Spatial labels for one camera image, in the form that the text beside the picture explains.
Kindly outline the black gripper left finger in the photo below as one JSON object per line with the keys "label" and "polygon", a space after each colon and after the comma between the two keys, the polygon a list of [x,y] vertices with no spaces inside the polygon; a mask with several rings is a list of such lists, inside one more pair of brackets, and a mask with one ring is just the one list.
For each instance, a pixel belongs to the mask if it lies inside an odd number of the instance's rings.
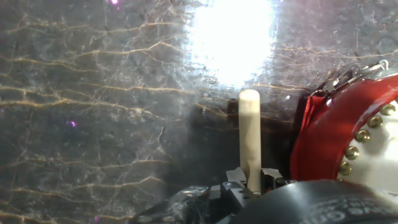
{"label": "black gripper left finger", "polygon": [[226,171],[227,181],[211,187],[209,208],[212,215],[235,215],[257,195],[247,188],[242,168]]}

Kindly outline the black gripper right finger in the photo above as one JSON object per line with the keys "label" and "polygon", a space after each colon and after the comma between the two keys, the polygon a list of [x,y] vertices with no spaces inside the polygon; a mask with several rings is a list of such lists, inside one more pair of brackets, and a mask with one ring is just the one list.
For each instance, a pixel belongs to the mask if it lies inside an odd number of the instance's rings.
{"label": "black gripper right finger", "polygon": [[293,183],[297,183],[297,180],[286,179],[277,169],[271,169],[271,168],[261,169],[262,193],[267,193],[271,190]]}

